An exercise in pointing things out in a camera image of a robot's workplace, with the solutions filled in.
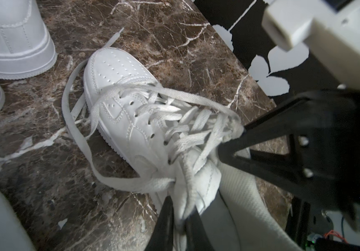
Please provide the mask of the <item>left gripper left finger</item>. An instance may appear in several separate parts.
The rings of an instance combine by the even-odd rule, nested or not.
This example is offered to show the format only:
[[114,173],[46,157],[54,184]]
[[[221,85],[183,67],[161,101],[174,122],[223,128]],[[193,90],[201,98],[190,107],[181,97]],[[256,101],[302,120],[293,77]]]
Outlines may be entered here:
[[145,251],[172,251],[174,238],[174,209],[170,196],[164,200],[163,207]]

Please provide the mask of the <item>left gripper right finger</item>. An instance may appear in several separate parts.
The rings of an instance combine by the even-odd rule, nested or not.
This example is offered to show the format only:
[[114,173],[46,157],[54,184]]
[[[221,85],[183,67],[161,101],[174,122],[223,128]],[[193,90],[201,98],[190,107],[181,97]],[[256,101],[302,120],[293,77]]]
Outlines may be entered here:
[[187,251],[214,251],[196,207],[185,220],[185,231],[187,237]]

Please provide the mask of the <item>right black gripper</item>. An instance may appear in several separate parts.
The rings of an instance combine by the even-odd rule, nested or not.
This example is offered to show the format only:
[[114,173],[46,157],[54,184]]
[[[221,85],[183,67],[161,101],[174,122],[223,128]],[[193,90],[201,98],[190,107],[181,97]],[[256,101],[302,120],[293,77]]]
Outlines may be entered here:
[[[258,118],[220,144],[222,163],[272,183],[324,209],[360,219],[360,92],[306,92]],[[289,154],[249,146],[289,136]]]

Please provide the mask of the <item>white sneaker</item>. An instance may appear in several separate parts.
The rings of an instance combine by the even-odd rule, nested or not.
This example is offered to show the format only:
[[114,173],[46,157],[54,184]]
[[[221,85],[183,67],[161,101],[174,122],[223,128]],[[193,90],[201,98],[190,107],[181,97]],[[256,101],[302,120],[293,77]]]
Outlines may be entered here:
[[[0,1],[0,79],[17,80],[51,69],[57,53],[36,1]],[[5,93],[0,86],[0,110]]]
[[157,210],[169,198],[174,206],[174,247],[183,251],[186,219],[202,214],[214,201],[221,181],[216,156],[221,143],[240,137],[240,117],[210,99],[164,88],[131,54],[114,48],[115,33],[71,73],[62,96],[69,134],[85,158],[93,155],[75,124],[88,113],[90,132],[98,131],[108,145],[138,174],[136,178],[102,175],[116,190],[147,193]]

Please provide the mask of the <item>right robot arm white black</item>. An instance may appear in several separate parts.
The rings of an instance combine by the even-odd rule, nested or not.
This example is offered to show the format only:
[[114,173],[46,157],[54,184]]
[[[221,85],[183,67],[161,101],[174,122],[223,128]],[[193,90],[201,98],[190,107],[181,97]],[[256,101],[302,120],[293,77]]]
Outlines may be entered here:
[[360,91],[299,94],[218,156],[242,250],[360,250]]

